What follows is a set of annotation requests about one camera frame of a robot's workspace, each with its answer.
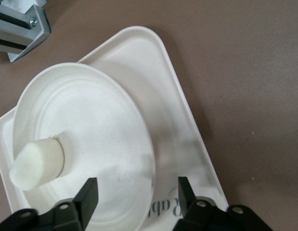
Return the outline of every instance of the white tray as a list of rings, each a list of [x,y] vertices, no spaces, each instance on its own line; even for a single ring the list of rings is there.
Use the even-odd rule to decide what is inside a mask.
[[[178,176],[187,176],[198,196],[228,207],[213,165],[161,39],[150,29],[121,30],[79,63],[108,74],[134,100],[149,129],[155,151],[152,206],[141,230],[173,229],[181,217]],[[30,207],[9,179],[13,163],[12,109],[0,118],[0,173],[11,211]]]

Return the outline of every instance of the metal frame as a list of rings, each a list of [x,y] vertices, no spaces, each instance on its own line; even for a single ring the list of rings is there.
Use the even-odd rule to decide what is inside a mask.
[[[36,48],[50,32],[42,7],[32,5],[21,13],[0,4],[0,51],[7,52],[11,62]]]

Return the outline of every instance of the brown table surface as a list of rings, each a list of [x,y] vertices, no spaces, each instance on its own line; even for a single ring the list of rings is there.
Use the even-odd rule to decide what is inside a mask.
[[[0,52],[0,117],[28,82],[116,32],[163,40],[229,204],[298,231],[298,1],[49,0],[49,38],[10,63]],[[0,178],[0,221],[10,213]]]

